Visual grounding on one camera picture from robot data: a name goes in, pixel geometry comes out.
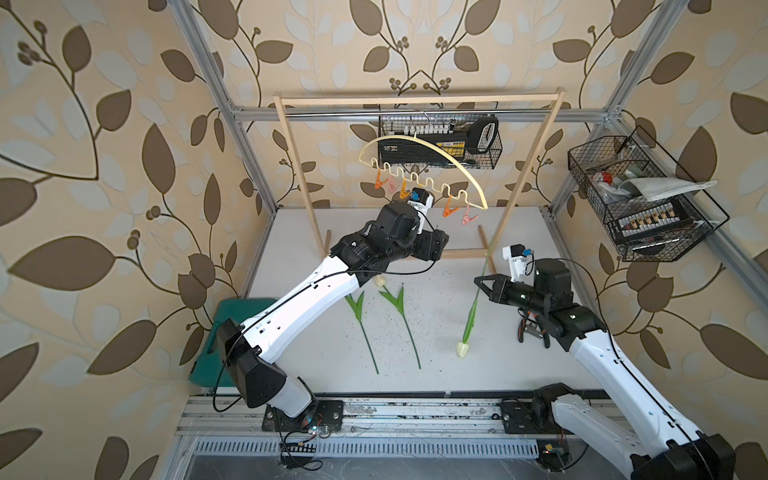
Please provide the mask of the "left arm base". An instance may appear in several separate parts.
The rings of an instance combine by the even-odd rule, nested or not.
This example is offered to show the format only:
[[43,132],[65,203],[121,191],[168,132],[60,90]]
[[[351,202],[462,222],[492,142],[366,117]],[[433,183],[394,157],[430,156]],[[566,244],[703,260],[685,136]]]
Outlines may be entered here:
[[267,403],[261,430],[283,434],[318,431],[320,435],[327,436],[341,430],[343,417],[342,400],[315,399],[297,417],[290,417],[272,403]]

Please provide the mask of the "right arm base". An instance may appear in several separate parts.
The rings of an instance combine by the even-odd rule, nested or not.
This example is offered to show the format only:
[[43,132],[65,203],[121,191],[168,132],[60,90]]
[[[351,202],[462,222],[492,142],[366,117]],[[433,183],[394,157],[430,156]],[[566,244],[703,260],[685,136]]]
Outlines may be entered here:
[[573,435],[570,430],[556,424],[552,416],[546,417],[538,412],[535,404],[533,399],[503,399],[499,404],[499,415],[504,433],[508,435]]

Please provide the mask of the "yellow clip hanger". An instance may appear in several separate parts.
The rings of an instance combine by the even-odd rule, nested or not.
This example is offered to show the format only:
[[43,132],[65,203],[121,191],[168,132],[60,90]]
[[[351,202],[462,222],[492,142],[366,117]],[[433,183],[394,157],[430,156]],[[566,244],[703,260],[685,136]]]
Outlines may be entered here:
[[[376,137],[361,148],[358,161],[366,167],[386,172],[393,178],[406,180],[417,187],[458,200],[470,207],[481,210],[489,208],[483,188],[468,168],[444,149],[422,138],[407,135]],[[423,171],[408,169],[408,166],[415,164],[427,168],[454,169],[461,173],[467,186],[458,188],[448,183],[439,184]]]

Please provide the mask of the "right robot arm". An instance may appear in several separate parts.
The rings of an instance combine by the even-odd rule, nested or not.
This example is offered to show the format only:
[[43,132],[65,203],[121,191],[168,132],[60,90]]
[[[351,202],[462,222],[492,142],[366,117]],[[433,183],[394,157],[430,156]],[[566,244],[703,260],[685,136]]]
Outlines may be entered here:
[[544,418],[570,431],[628,479],[730,479],[736,452],[669,402],[620,351],[607,324],[575,302],[571,272],[538,259],[533,282],[496,274],[474,280],[488,299],[535,315],[543,330],[601,385],[628,421],[623,428],[564,384],[540,389]]

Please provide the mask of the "white tulip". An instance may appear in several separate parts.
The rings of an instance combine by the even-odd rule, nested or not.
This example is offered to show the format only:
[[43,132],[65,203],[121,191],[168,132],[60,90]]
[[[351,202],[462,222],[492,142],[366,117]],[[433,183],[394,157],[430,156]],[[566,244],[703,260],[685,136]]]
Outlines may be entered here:
[[[486,274],[488,270],[488,265],[491,263],[491,261],[492,261],[491,243],[488,243],[486,245],[483,268],[480,273],[481,276],[484,276]],[[467,321],[465,324],[462,339],[456,345],[456,355],[460,359],[464,359],[470,350],[469,340],[475,325],[479,295],[480,295],[480,288],[476,287],[473,303],[468,311]]]
[[375,276],[374,277],[374,284],[376,285],[380,295],[383,298],[385,298],[396,309],[398,315],[400,316],[400,318],[401,318],[401,320],[402,320],[402,322],[403,322],[403,324],[405,326],[405,329],[406,329],[406,332],[407,332],[407,335],[408,335],[411,347],[413,349],[413,353],[414,353],[414,357],[415,357],[415,360],[416,360],[417,368],[419,370],[421,370],[422,369],[422,362],[421,362],[421,358],[420,358],[420,355],[419,355],[418,347],[417,347],[417,344],[415,342],[415,339],[414,339],[414,336],[413,336],[413,333],[412,333],[412,329],[410,327],[410,324],[408,322],[408,319],[407,319],[407,316],[406,316],[406,312],[405,312],[405,285],[401,284],[399,290],[397,291],[397,293],[394,294],[389,289],[389,287],[387,286],[387,280],[386,280],[384,275],[377,275],[377,276]]

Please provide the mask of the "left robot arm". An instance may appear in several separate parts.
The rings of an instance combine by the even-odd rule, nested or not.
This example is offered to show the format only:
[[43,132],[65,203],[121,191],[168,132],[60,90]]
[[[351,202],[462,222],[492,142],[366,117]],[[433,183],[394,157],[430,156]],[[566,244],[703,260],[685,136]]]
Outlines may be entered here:
[[231,378],[248,407],[268,404],[290,418],[312,413],[315,397],[277,360],[290,343],[338,301],[387,273],[391,263],[415,258],[435,264],[448,235],[427,214],[433,196],[414,190],[393,202],[360,230],[343,236],[316,269],[264,311],[240,323],[228,319],[215,330],[221,375]]

